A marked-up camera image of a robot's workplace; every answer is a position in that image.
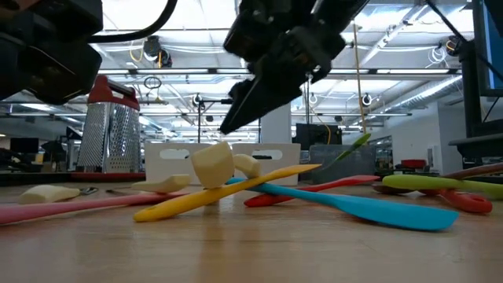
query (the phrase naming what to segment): wooden table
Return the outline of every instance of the wooden table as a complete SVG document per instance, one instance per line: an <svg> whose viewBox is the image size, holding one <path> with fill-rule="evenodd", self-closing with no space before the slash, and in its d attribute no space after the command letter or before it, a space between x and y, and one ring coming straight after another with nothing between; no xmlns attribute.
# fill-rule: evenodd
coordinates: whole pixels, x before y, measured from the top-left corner
<svg viewBox="0 0 503 283"><path fill-rule="evenodd" d="M23 189L0 188L0 202L15 201ZM447 208L439 198L387 197L369 187L333 192ZM243 200L253 195L239 193L162 222L134 223L132 215L140 208L129 207L0 226L0 282L503 280L503 203L489 216L461 213L451 229L422 233L299 200L245 208Z"/></svg>

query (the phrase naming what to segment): blue spatula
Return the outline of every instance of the blue spatula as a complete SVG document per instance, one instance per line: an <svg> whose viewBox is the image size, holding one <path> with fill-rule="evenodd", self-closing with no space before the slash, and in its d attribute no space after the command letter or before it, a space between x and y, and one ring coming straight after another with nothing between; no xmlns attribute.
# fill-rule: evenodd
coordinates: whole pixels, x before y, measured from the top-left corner
<svg viewBox="0 0 503 283"><path fill-rule="evenodd" d="M242 181L242 178L231 178L227 183L233 184ZM310 193L271 184L262 184L248 190L308 200L338 208L362 219L412 230L444 230L451 226L459 216L457 212L445 209L400 204L366 197Z"/></svg>

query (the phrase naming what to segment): pink spatula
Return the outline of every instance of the pink spatula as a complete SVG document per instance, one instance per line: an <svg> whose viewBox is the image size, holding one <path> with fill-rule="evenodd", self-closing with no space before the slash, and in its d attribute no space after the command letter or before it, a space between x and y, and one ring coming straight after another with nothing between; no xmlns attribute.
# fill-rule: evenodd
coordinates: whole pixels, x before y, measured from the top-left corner
<svg viewBox="0 0 503 283"><path fill-rule="evenodd" d="M145 193L125 197L110 197L101 200L0 206L0 224L9 224L13 222L36 219L39 217L93 208L159 203L183 195L186 195L186 193Z"/></svg>

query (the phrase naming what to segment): box grater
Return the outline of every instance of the box grater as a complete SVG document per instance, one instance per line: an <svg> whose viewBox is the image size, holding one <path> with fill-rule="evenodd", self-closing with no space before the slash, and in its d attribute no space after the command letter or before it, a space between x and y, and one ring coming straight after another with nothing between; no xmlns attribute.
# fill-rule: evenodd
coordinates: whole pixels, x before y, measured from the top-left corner
<svg viewBox="0 0 503 283"><path fill-rule="evenodd" d="M113 93L98 76L87 100L86 123L77 167L81 171L140 171L140 105L134 95Z"/></svg>

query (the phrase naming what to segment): computer screen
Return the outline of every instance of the computer screen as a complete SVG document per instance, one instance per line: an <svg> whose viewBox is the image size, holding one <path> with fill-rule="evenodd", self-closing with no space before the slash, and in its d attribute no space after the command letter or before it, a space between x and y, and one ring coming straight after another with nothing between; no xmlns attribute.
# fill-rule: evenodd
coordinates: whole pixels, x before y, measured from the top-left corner
<svg viewBox="0 0 503 283"><path fill-rule="evenodd" d="M475 40L477 49L482 55L498 70L503 73L503 15L501 9L498 9L494 0L479 0L473 2L473 20L475 26ZM502 90L503 82L482 62L478 66L482 71L481 85L482 93L484 90Z"/></svg>
<svg viewBox="0 0 503 283"><path fill-rule="evenodd" d="M10 150L15 153L38 153L39 140L37 138L10 138Z"/></svg>

